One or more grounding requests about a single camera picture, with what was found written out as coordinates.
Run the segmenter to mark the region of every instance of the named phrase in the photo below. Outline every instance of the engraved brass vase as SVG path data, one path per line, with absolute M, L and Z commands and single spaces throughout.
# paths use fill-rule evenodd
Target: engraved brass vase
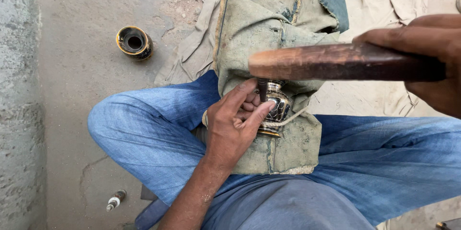
M 117 45 L 123 53 L 136 61 L 150 58 L 153 54 L 152 39 L 139 27 L 128 26 L 117 33 Z
M 290 110 L 290 100 L 282 92 L 282 86 L 286 83 L 285 80 L 268 80 L 266 101 L 272 100 L 275 102 L 275 107 L 269 112 L 264 119 L 264 122 L 282 122 L 288 115 Z M 258 135 L 280 138 L 282 126 L 264 126 L 261 125 L 258 129 Z

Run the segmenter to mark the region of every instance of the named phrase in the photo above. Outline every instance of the jeans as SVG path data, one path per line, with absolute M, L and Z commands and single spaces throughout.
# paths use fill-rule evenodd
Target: jeans
M 89 133 L 171 205 L 206 146 L 190 131 L 220 99 L 209 71 L 192 83 L 127 91 L 91 110 Z M 346 196 L 372 225 L 461 195 L 461 121 L 446 117 L 316 115 L 319 165 L 305 175 Z M 220 195 L 256 175 L 231 175 Z

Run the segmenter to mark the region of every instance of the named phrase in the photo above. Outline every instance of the dust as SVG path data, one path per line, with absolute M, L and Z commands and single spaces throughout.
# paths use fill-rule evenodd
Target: dust
M 202 5 L 202 0 L 164 0 L 160 11 L 171 18 L 173 28 L 165 31 L 162 41 L 179 43 L 185 38 L 194 29 Z

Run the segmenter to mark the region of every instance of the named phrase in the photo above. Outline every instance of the hand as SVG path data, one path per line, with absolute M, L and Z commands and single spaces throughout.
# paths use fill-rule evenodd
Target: hand
M 461 118 L 461 15 L 423 16 L 407 27 L 368 31 L 354 38 L 355 42 L 433 56 L 445 62 L 445 80 L 405 82 L 405 86 L 435 110 Z
M 255 139 L 263 119 L 274 108 L 273 101 L 261 104 L 254 93 L 256 85 L 256 79 L 247 80 L 208 108 L 204 159 L 214 166 L 230 172 Z

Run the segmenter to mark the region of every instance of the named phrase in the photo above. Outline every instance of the cracked floor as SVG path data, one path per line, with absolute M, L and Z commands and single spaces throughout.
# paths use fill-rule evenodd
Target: cracked floor
M 149 201 L 140 200 L 141 184 L 115 164 L 93 142 L 86 119 L 103 98 L 148 88 L 176 45 L 194 27 L 203 0 L 40 0 L 42 38 L 39 46 L 41 91 L 46 109 L 47 212 L 49 229 L 122 229 Z M 429 0 L 430 13 L 450 12 L 452 0 Z M 155 52 L 145 62 L 126 58 L 115 43 L 124 26 L 142 28 Z M 415 112 L 415 115 L 430 115 Z M 118 189 L 128 195 L 120 208 L 107 213 Z M 392 229 L 432 229 L 433 217 L 460 215 L 454 198 L 391 222 Z

